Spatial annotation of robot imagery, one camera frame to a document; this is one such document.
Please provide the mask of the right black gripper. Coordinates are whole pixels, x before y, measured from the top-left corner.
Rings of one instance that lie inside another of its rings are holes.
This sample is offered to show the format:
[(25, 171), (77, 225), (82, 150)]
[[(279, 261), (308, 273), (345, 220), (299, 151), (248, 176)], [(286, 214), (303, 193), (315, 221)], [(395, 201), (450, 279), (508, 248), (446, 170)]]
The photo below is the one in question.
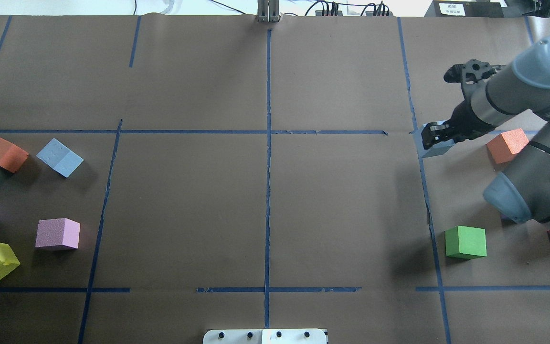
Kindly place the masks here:
[(478, 139), (489, 133), (490, 125), (482, 121), (471, 105), (461, 103), (455, 107), (452, 117), (445, 121), (428, 122), (421, 130), (421, 146), (425, 150), (439, 143)]

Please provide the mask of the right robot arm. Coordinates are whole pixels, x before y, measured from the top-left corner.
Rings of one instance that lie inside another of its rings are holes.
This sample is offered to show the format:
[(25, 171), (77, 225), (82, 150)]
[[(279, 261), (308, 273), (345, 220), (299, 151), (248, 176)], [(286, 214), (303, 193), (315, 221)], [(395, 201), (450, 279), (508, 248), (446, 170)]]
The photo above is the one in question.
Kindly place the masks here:
[(462, 100), (450, 118), (428, 122), (413, 133), (421, 157), (445, 154), (454, 144), (478, 139), (518, 115), (539, 122), (528, 143), (483, 192), (502, 215), (550, 229), (550, 36), (507, 64), (469, 59), (445, 72), (446, 83), (461, 87)]

